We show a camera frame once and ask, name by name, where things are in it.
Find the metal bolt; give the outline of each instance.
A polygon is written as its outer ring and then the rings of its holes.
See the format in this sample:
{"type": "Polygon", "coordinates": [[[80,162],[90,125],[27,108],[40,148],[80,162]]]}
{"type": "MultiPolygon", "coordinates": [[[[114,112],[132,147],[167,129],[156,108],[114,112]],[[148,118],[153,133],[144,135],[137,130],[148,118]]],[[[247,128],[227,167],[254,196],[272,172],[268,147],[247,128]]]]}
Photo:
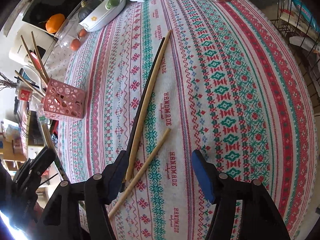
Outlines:
{"type": "Polygon", "coordinates": [[[228,175],[226,173],[220,173],[219,174],[219,178],[220,179],[227,179],[228,178],[228,175]]]}
{"type": "Polygon", "coordinates": [[[101,173],[94,174],[94,176],[93,176],[93,179],[95,179],[95,180],[99,180],[101,178],[102,178],[102,174],[101,173]]]}
{"type": "Polygon", "coordinates": [[[256,186],[260,186],[261,185],[261,181],[258,180],[258,179],[254,179],[253,180],[253,184],[256,185],[256,186]]]}
{"type": "Polygon", "coordinates": [[[67,180],[64,180],[64,181],[62,181],[61,183],[60,183],[60,186],[61,187],[65,187],[66,185],[68,185],[69,184],[69,182],[67,181],[67,180]]]}

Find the egg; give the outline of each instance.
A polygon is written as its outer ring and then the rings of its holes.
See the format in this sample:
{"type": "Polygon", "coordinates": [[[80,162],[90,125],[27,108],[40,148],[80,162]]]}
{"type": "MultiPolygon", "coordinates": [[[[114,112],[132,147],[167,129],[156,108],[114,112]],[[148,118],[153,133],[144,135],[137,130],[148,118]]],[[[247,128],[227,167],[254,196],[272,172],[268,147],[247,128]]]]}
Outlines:
{"type": "Polygon", "coordinates": [[[72,49],[73,51],[76,51],[80,48],[81,46],[81,42],[78,39],[74,39],[71,43],[70,43],[70,49],[72,49]]]}
{"type": "Polygon", "coordinates": [[[85,30],[85,29],[82,29],[82,30],[80,30],[79,32],[78,32],[78,36],[80,37],[80,38],[82,38],[82,37],[84,37],[84,36],[86,36],[87,35],[87,31],[85,30]]]}

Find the floral cloth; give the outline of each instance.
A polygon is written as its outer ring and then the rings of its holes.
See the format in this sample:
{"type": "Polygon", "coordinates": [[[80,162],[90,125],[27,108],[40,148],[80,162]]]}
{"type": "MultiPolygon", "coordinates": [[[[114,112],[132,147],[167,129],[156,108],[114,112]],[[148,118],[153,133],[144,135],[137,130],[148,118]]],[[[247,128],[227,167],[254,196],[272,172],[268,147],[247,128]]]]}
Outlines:
{"type": "Polygon", "coordinates": [[[313,111],[292,53],[248,0],[133,2],[91,33],[72,55],[65,79],[87,91],[84,119],[59,126],[59,156],[71,181],[103,171],[126,149],[168,29],[134,174],[165,129],[172,131],[111,220],[117,239],[204,238],[214,206],[192,170],[194,149],[234,179],[261,180],[294,238],[315,180],[313,111]]]}

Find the pink perforated basket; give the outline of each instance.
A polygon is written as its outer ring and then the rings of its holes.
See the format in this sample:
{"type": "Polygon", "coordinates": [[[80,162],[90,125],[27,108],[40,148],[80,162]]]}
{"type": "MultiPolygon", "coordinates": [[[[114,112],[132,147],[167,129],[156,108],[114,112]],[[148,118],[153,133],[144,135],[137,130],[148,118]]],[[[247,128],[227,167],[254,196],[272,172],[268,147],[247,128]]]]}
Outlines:
{"type": "Polygon", "coordinates": [[[59,121],[77,121],[84,117],[86,92],[50,79],[44,98],[44,115],[59,121]]]}

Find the green diamond pattern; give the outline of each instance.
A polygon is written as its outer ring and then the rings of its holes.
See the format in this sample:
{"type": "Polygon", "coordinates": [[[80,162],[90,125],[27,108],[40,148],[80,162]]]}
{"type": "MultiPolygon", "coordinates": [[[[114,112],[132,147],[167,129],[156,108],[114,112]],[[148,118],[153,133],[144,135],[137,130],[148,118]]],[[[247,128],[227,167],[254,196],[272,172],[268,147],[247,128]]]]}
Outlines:
{"type": "Polygon", "coordinates": [[[203,39],[203,38],[208,37],[208,36],[209,36],[209,34],[201,34],[201,35],[199,36],[199,38],[200,38],[200,39],[203,39]]]}
{"type": "Polygon", "coordinates": [[[232,168],[230,171],[227,171],[226,174],[228,174],[230,177],[235,178],[240,174],[240,171],[236,170],[235,168],[232,168]]]}
{"type": "Polygon", "coordinates": [[[199,28],[196,29],[197,32],[202,32],[203,30],[205,30],[204,27],[199,27],[199,28]]]}
{"type": "Polygon", "coordinates": [[[236,122],[235,119],[230,118],[229,116],[227,116],[226,119],[224,119],[224,120],[221,122],[221,124],[222,124],[222,125],[225,125],[225,126],[227,126],[227,127],[230,128],[232,125],[235,124],[235,122],[236,122]]]}
{"type": "Polygon", "coordinates": [[[213,50],[208,50],[206,53],[205,53],[205,55],[206,56],[210,56],[210,57],[212,57],[213,55],[216,55],[217,54],[217,52],[216,51],[213,51],[213,50]]]}
{"type": "Polygon", "coordinates": [[[217,67],[217,66],[219,66],[219,65],[220,65],[220,62],[219,62],[219,61],[213,60],[212,62],[210,62],[210,63],[208,64],[208,67],[217,67]]]}
{"type": "Polygon", "coordinates": [[[223,95],[225,92],[227,92],[229,89],[227,87],[218,86],[214,91],[216,93],[219,93],[220,95],[223,95]]]}
{"type": "Polygon", "coordinates": [[[231,106],[232,106],[232,104],[227,101],[222,101],[220,104],[218,104],[218,107],[222,110],[225,110],[225,111],[227,111],[231,106]]]}
{"type": "Polygon", "coordinates": [[[219,80],[219,79],[223,78],[224,76],[225,76],[224,73],[216,72],[216,73],[214,73],[214,74],[211,76],[211,78],[214,78],[214,79],[216,79],[216,80],[219,80]]]}
{"type": "Polygon", "coordinates": [[[210,46],[212,44],[212,41],[205,41],[201,45],[202,46],[210,46]]]}
{"type": "Polygon", "coordinates": [[[195,21],[193,24],[194,25],[199,25],[199,24],[201,24],[202,22],[200,22],[200,21],[195,21]]]}
{"type": "Polygon", "coordinates": [[[227,137],[223,139],[225,143],[233,144],[235,141],[239,139],[238,136],[234,136],[233,134],[229,134],[227,137]]]}
{"type": "Polygon", "coordinates": [[[236,159],[240,157],[239,153],[235,153],[234,151],[231,151],[229,154],[225,156],[226,160],[229,160],[231,162],[234,162],[236,159]]]}

